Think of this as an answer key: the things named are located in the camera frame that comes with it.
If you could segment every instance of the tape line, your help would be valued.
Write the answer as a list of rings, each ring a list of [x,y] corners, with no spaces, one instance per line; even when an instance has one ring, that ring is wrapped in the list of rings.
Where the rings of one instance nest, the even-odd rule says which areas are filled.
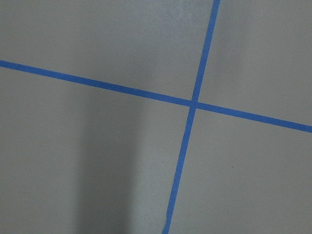
[[[267,117],[267,116],[261,116],[257,114],[252,114],[244,111],[238,111],[238,110],[233,110],[225,107],[220,107],[220,106],[214,106],[214,105],[209,105],[205,103],[198,102],[196,104],[196,108],[205,110],[205,111],[211,111],[215,113],[220,113],[224,115],[229,115],[229,116],[235,116],[239,118],[245,118],[245,119],[250,119],[262,123],[268,123],[276,126],[281,126],[285,128],[291,128],[295,130],[300,130],[308,133],[312,133],[312,126],[301,124],[301,123],[295,123],[295,122],[290,122],[282,119],[277,119],[277,118],[272,118],[272,117]]]
[[[84,84],[88,86],[93,86],[97,88],[102,88],[102,89],[107,89],[107,90],[112,90],[112,91],[117,91],[120,93],[125,93],[125,94],[131,94],[139,97],[144,97],[144,98],[150,98],[154,100],[159,100],[159,101],[164,101],[164,102],[169,102],[169,103],[174,103],[182,106],[190,106],[191,101],[178,98],[178,97],[172,97],[168,95],[163,95],[163,94],[157,94],[153,92],[148,92],[140,89],[135,89],[135,88],[129,88],[121,85],[116,85],[116,84],[111,84],[111,83],[106,83],[103,81],[98,81],[94,79],[87,79],[83,77],[77,77],[73,75],[68,75],[60,72],[54,72],[54,71],[49,71],[41,68],[36,68],[36,67],[31,67],[31,66],[26,66],[18,63],[13,63],[13,62],[7,62],[4,60],[0,60],[0,67],[5,67],[5,68],[10,68],[13,70],[18,70],[18,71],[23,71],[23,72],[28,72],[36,75],[41,75],[45,77],[51,77],[51,78],[56,78],[56,79],[61,79],[65,81],[70,81],[74,83],[79,83],[79,84]]]
[[[199,66],[198,66],[198,72],[197,72],[193,95],[192,95],[192,103],[190,105],[189,113],[187,116],[186,127],[184,131],[183,139],[182,139],[179,157],[177,160],[177,165],[175,169],[175,177],[174,177],[174,181],[172,184],[167,213],[166,213],[166,222],[165,222],[164,229],[162,230],[162,234],[169,233],[172,216],[173,216],[174,209],[175,209],[176,197],[177,197],[177,193],[178,193],[178,189],[180,185],[185,156],[186,156],[189,139],[190,139],[190,135],[192,131],[192,125],[193,125],[193,121],[195,117],[196,103],[199,98],[200,88],[201,88],[201,84],[202,84],[204,73],[205,73],[206,63],[207,63],[207,59],[209,55],[211,41],[213,38],[215,21],[216,21],[216,17],[218,14],[219,5],[220,5],[220,0],[214,0],[211,13],[210,13],[210,19],[208,23],[207,32],[206,32],[203,51],[201,53],[201,58],[200,58]]]

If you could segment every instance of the gray floor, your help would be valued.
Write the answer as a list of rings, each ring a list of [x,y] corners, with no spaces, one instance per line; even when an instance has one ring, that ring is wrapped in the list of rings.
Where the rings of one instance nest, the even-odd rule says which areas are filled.
[[[8,1],[0,59],[191,99],[203,1]],[[312,2],[221,1],[199,101],[312,125]],[[188,107],[0,68],[0,233],[160,234]],[[171,234],[307,234],[312,135],[197,110]]]

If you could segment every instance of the blue tape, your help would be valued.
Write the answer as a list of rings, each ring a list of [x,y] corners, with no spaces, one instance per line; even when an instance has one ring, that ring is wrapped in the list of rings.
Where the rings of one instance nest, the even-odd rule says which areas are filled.
[[[196,108],[205,110],[205,111],[211,111],[211,112],[220,113],[224,115],[250,119],[250,120],[254,120],[254,121],[258,121],[262,123],[268,123],[268,124],[272,124],[276,126],[281,126],[285,128],[291,128],[291,129],[296,129],[296,130],[312,133],[312,126],[305,125],[305,124],[285,121],[285,120],[267,117],[267,116],[256,115],[256,114],[233,110],[233,109],[220,107],[220,106],[213,106],[213,105],[209,105],[209,104],[205,104],[201,102],[198,102],[196,104]]]
[[[106,83],[103,81],[98,81],[94,79],[87,79],[83,77],[77,77],[73,75],[68,75],[60,72],[54,72],[54,71],[49,71],[41,68],[36,68],[36,67],[31,67],[31,66],[26,66],[18,63],[13,63],[13,62],[7,62],[0,60],[0,67],[5,67],[5,68],[10,68],[13,70],[18,70],[18,71],[23,71],[23,72],[28,72],[36,75],[41,75],[45,77],[51,77],[51,78],[56,78],[56,79],[61,79],[61,80],[66,80],[78,84],[84,84],[88,86],[93,86],[97,88],[102,88],[102,89],[107,89],[107,90],[112,90],[112,91],[117,91],[125,94],[131,94],[139,97],[144,97],[144,98],[149,98],[149,99],[154,99],[154,100],[159,100],[159,101],[164,101],[164,102],[169,102],[169,103],[174,103],[182,106],[190,106],[191,101],[178,98],[178,97],[172,97],[168,95],[163,95],[163,94],[157,94],[153,92],[148,92],[140,89],[135,89],[135,88],[129,88],[121,85],[116,85],[116,84],[111,84],[111,83]]]
[[[202,84],[204,73],[205,73],[206,63],[207,63],[207,59],[209,55],[211,41],[213,38],[215,21],[216,21],[216,17],[218,14],[219,5],[220,5],[220,0],[214,0],[211,13],[210,13],[210,19],[208,23],[203,51],[202,51],[200,63],[198,66],[198,72],[197,72],[195,86],[194,86],[193,95],[192,95],[192,104],[190,106],[189,113],[187,116],[186,127],[184,131],[183,139],[182,139],[179,157],[178,157],[177,164],[176,164],[175,177],[174,177],[174,181],[172,184],[167,213],[166,213],[166,223],[162,231],[162,234],[169,233],[172,216],[173,216],[174,209],[175,209],[177,192],[178,192],[179,185],[180,185],[185,156],[186,156],[187,148],[189,145],[192,125],[193,125],[193,121],[195,117],[196,103],[199,98],[200,88],[201,88],[201,84]]]

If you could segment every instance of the gray surface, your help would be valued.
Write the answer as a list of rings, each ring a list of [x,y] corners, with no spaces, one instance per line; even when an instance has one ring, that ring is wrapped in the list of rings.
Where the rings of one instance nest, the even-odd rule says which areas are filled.
[[[312,125],[312,1],[221,1],[199,100]]]
[[[197,110],[170,233],[310,233],[311,141]]]
[[[212,0],[1,1],[2,60],[191,98]]]
[[[0,233],[161,233],[187,108],[0,74]]]
[[[3,0],[0,59],[191,98],[211,5]],[[312,125],[311,10],[222,0],[200,101]],[[0,79],[1,234],[161,233],[188,108]],[[197,110],[171,233],[310,233],[311,143]]]

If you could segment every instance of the blue painter's tape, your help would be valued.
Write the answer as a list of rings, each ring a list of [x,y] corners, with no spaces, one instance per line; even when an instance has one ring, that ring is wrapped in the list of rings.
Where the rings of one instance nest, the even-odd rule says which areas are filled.
[[[196,108],[312,133],[312,126],[198,102]]]
[[[88,86],[94,86],[97,88],[102,88],[102,89],[107,89],[107,90],[112,90],[112,91],[117,91],[125,94],[131,94],[139,97],[144,97],[144,98],[149,98],[149,99],[154,99],[154,100],[159,100],[159,101],[164,101],[164,102],[169,102],[169,103],[174,103],[182,106],[190,106],[191,101],[178,98],[178,97],[172,97],[168,95],[163,95],[163,94],[157,94],[153,92],[148,92],[140,89],[134,89],[134,88],[129,88],[121,85],[116,85],[116,84],[111,84],[111,83],[106,83],[103,81],[98,81],[94,79],[87,79],[83,77],[77,77],[73,75],[68,75],[60,72],[54,72],[54,71],[49,71],[41,68],[36,68],[36,67],[31,67],[31,66],[26,66],[18,63],[13,63],[13,62],[7,62],[0,60],[0,67],[5,67],[5,68],[10,68],[18,71],[23,71],[23,72],[28,72],[36,75],[41,75],[41,76],[46,76],[46,77],[51,77],[51,78],[56,78],[56,79],[61,79],[61,80],[66,80],[74,83],[79,83],[79,84],[84,84]]]
[[[208,59],[208,55],[210,51],[210,46],[211,46],[211,42],[213,39],[215,21],[216,21],[216,17],[217,17],[218,10],[219,10],[219,5],[220,5],[220,0],[214,0],[211,13],[210,13],[210,19],[208,23],[208,29],[206,33],[204,46],[203,46],[203,51],[201,53],[201,58],[200,58],[199,66],[198,66],[198,72],[196,76],[192,101],[198,101],[198,98],[199,98],[200,88],[203,82],[203,77],[204,77],[207,59]]]
[[[214,0],[213,6],[211,9],[211,13],[210,13],[210,19],[209,19],[209,23],[208,23],[208,29],[207,29],[207,33],[206,33],[204,46],[203,46],[203,51],[202,51],[200,63],[198,66],[198,72],[197,72],[195,86],[194,86],[193,95],[192,95],[192,104],[190,106],[187,121],[186,121],[185,132],[183,135],[180,153],[179,153],[179,157],[178,157],[177,165],[176,165],[176,170],[175,170],[175,177],[174,177],[174,181],[172,184],[171,193],[170,193],[170,197],[169,197],[169,203],[168,203],[168,208],[167,208],[167,213],[166,213],[166,223],[165,223],[164,229],[162,231],[162,234],[168,234],[169,233],[172,216],[173,216],[173,212],[175,209],[177,192],[178,192],[179,185],[180,185],[180,180],[181,180],[181,176],[182,176],[186,151],[188,148],[189,139],[190,139],[191,130],[192,130],[192,125],[193,125],[193,120],[195,117],[196,103],[198,101],[200,88],[201,88],[201,84],[202,84],[204,73],[205,73],[206,63],[207,63],[207,59],[208,59],[208,55],[209,55],[211,41],[213,38],[215,21],[216,21],[216,17],[218,14],[219,5],[220,5],[220,0]]]
[[[195,105],[192,105],[189,109],[189,113],[188,113],[187,120],[186,120],[185,131],[184,131],[184,135],[183,135],[183,139],[182,139],[179,157],[178,157],[177,164],[176,164],[175,177],[174,177],[174,181],[172,184],[170,198],[169,198],[169,204],[168,204],[167,213],[166,213],[166,224],[165,224],[165,227],[162,231],[162,234],[168,234],[169,233],[170,224],[171,224],[171,220],[172,220],[172,216],[173,216],[173,211],[174,211],[175,204],[176,204],[176,196],[177,196],[177,192],[178,192],[179,185],[180,185],[180,180],[181,180],[184,160],[185,160],[185,156],[186,156],[186,151],[187,151],[187,147],[189,145],[189,140],[190,140],[192,125],[193,125],[193,121],[194,121],[195,111],[196,111]]]

